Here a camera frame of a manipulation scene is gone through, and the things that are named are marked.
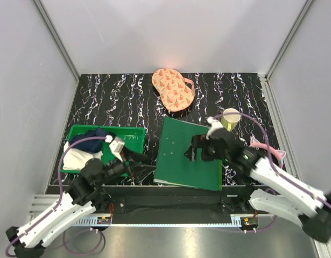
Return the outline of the green plastic bin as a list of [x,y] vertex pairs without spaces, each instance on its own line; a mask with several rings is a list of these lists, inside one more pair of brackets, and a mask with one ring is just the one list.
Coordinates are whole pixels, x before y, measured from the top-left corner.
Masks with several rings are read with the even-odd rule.
[[[145,129],[141,127],[118,127],[118,126],[96,126],[96,125],[73,125],[67,137],[67,141],[64,145],[64,150],[70,146],[68,140],[78,134],[84,134],[89,130],[95,130],[98,127],[105,131],[115,133],[116,136],[122,138],[125,141],[125,146],[132,151],[142,153],[144,148]],[[102,145],[102,158],[101,161],[104,164],[112,161],[115,157],[111,153],[109,145],[103,143]],[[61,165],[61,172],[68,174],[78,174],[80,171],[76,170],[63,170]]]

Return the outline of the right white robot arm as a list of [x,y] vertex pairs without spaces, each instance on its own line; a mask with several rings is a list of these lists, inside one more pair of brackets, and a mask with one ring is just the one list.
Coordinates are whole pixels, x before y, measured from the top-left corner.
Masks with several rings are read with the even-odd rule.
[[234,171],[264,183],[275,195],[254,189],[237,200],[240,211],[253,209],[272,213],[301,227],[312,239],[327,243],[331,239],[331,191],[310,187],[274,165],[270,157],[244,146],[229,133],[217,136],[195,135],[184,156],[195,161],[198,150],[204,162],[220,160]]

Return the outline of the pink mesh laundry bag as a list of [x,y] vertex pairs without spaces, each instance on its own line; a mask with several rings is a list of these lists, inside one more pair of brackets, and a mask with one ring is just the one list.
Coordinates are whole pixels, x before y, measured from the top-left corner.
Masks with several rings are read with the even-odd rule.
[[152,75],[152,85],[169,112],[179,112],[188,108],[196,95],[194,82],[171,68],[156,70]]

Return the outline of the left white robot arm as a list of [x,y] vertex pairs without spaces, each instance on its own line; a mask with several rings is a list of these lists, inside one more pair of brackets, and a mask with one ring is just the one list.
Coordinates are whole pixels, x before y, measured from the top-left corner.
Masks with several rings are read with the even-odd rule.
[[111,198],[103,186],[123,174],[138,182],[143,174],[155,170],[155,166],[144,164],[146,159],[145,154],[124,148],[121,160],[115,158],[108,164],[96,158],[87,161],[79,176],[54,204],[24,226],[12,226],[6,230],[10,242],[8,247],[14,251],[11,254],[6,250],[6,256],[41,257],[57,236],[81,218],[95,212],[113,211]]

